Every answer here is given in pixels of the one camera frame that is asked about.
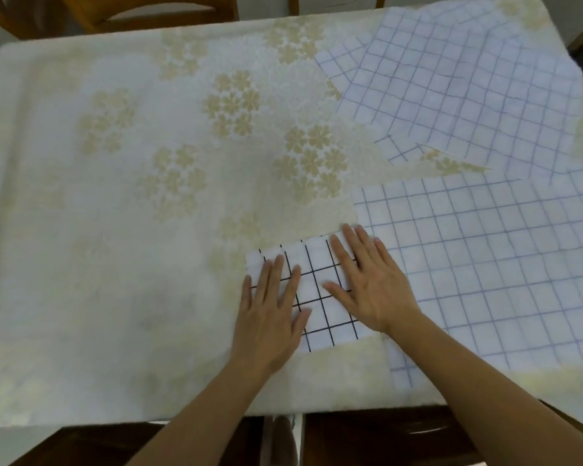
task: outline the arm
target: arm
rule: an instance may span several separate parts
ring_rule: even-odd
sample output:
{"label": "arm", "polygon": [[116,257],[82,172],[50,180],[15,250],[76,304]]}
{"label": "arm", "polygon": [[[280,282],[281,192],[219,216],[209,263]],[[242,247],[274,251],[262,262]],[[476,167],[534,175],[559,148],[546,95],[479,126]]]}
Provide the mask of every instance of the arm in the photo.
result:
{"label": "arm", "polygon": [[490,466],[583,465],[583,434],[456,342],[420,311],[404,273],[361,227],[343,233],[357,267],[333,235],[352,292],[325,289],[359,321],[391,337],[441,392]]}
{"label": "arm", "polygon": [[255,297],[250,277],[242,285],[231,358],[217,377],[176,415],[128,466],[217,465],[238,423],[268,378],[298,348],[311,311],[292,322],[292,304],[300,281],[300,267],[291,274],[277,301],[283,257],[274,266],[266,261]]}

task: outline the floral tablecloth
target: floral tablecloth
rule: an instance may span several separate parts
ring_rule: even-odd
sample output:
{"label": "floral tablecloth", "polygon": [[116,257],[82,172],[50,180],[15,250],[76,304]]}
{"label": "floral tablecloth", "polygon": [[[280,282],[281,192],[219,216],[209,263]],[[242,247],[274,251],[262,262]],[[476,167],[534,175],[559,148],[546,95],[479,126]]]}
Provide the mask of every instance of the floral tablecloth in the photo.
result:
{"label": "floral tablecloth", "polygon": [[[563,49],[539,0],[497,5]],[[0,426],[171,416],[224,363],[247,250],[355,221],[351,187],[483,172],[438,151],[394,167],[335,115],[313,57],[382,16],[0,50]],[[378,337],[295,356],[250,412],[435,399],[394,392]]]}

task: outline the person's right hand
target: person's right hand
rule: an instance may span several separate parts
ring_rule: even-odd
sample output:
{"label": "person's right hand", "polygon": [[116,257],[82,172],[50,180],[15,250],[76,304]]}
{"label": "person's right hand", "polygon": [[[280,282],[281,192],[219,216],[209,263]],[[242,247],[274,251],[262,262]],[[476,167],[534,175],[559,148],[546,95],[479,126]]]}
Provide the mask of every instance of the person's right hand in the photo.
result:
{"label": "person's right hand", "polygon": [[331,246],[352,292],[333,282],[323,287],[367,327],[389,332],[401,317],[420,310],[408,278],[382,241],[370,238],[361,226],[356,226],[356,233],[347,224],[342,229],[358,266],[336,235],[331,236]]}

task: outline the floor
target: floor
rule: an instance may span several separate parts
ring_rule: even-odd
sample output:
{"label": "floor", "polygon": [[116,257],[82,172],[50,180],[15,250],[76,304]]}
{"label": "floor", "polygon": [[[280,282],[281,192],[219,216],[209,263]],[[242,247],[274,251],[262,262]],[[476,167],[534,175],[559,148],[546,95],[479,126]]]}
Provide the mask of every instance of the floor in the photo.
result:
{"label": "floor", "polygon": [[[387,6],[438,0],[387,0]],[[561,36],[569,43],[583,30],[583,0],[544,0]],[[371,9],[375,0],[300,0],[301,14]],[[238,0],[240,19],[286,16],[287,0]],[[0,46],[16,40],[0,29]],[[55,431],[52,427],[0,430],[0,466],[6,466]]]}

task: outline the chair leg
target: chair leg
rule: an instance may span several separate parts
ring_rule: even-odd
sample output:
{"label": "chair leg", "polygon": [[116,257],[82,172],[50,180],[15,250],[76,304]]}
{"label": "chair leg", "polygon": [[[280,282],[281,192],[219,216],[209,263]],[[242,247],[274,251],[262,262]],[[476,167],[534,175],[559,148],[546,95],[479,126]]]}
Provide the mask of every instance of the chair leg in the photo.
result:
{"label": "chair leg", "polygon": [[378,9],[378,8],[384,8],[384,1],[385,0],[375,0],[375,7],[376,7],[376,9]]}
{"label": "chair leg", "polygon": [[290,8],[290,16],[298,16],[300,14],[300,2],[298,0],[288,0]]}

